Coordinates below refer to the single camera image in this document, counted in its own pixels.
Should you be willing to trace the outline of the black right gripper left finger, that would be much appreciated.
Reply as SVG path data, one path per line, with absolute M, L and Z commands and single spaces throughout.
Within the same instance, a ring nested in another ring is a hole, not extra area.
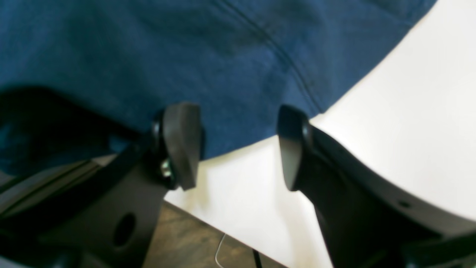
M 139 268 L 165 195 L 196 187 L 200 107 L 170 105 L 106 166 L 58 166 L 1 187 L 1 266 Z

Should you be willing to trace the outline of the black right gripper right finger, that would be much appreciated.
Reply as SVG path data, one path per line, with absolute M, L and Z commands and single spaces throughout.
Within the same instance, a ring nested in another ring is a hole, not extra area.
M 382 178 L 299 109 L 279 109 L 277 136 L 284 182 L 313 204 L 333 267 L 475 267 L 475 221 Z

